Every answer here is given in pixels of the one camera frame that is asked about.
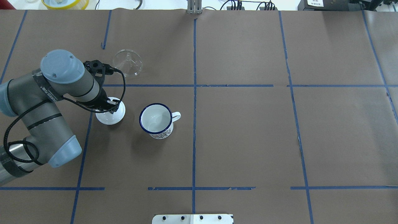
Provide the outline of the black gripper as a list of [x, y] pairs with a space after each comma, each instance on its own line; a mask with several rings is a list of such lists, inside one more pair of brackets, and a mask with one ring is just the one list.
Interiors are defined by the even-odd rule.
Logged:
[[108, 99], [107, 94], [104, 90], [100, 90], [98, 95], [93, 100], [93, 108], [99, 111], [108, 111], [109, 113], [115, 113], [118, 111], [119, 106], [118, 99]]

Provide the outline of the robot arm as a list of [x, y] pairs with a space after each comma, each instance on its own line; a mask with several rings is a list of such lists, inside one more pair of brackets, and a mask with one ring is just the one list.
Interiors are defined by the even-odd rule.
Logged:
[[14, 117], [1, 138], [1, 185], [49, 164], [53, 168], [82, 153], [56, 103], [69, 101], [92, 113], [115, 113], [103, 89], [106, 75], [122, 71], [98, 60], [81, 62], [71, 52], [48, 52], [40, 67], [1, 84], [1, 113]]

